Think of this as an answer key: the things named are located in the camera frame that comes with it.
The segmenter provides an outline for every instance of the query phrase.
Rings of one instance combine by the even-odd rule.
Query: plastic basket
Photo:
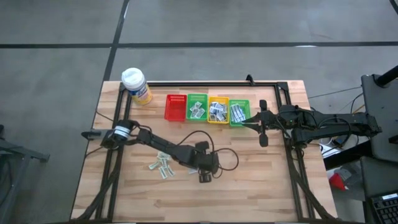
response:
[[[200,102],[200,108],[205,109],[205,113],[201,116],[201,118],[191,118],[192,111],[190,108],[195,105],[196,102]],[[187,120],[190,121],[206,121],[207,119],[207,94],[188,94],[187,100]]]
[[[228,97],[219,97],[219,96],[210,96],[208,102],[208,108],[210,108],[210,103],[219,102],[225,104],[227,108],[229,108],[229,98]],[[207,113],[207,122],[211,124],[228,124],[229,123],[229,110],[227,110],[226,121],[210,121],[210,113]]]
[[[185,121],[186,95],[167,95],[164,119],[168,121]]]
[[[235,105],[235,104],[238,104],[242,108],[246,119],[251,118],[249,100],[230,100],[229,101],[229,112],[231,112],[231,105]],[[232,122],[232,119],[229,120],[229,125],[231,127],[243,127],[242,123]]]

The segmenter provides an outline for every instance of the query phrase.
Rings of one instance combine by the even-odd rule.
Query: red object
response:
[[[343,179],[340,177],[339,174],[333,174],[333,176],[329,178],[329,183],[330,185],[337,187],[340,190],[346,190]]]
[[[185,121],[186,110],[186,95],[167,95],[164,119],[168,121]]]

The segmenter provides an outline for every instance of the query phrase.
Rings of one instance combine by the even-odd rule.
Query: yellow basket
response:
[[[229,98],[228,97],[219,97],[219,96],[210,96],[208,102],[208,108],[210,110],[210,103],[218,102],[225,104],[227,108],[229,108]],[[226,113],[226,121],[210,121],[210,112],[207,113],[207,122],[211,124],[228,124],[229,123],[229,110]]]

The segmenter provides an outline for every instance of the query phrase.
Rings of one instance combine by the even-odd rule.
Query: red basket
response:
[[[186,109],[186,95],[167,95],[164,119],[168,121],[185,121]]]

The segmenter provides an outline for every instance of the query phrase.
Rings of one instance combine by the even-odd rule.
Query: white lid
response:
[[[138,68],[129,68],[122,72],[122,82],[126,88],[134,90],[145,82],[144,74]]]

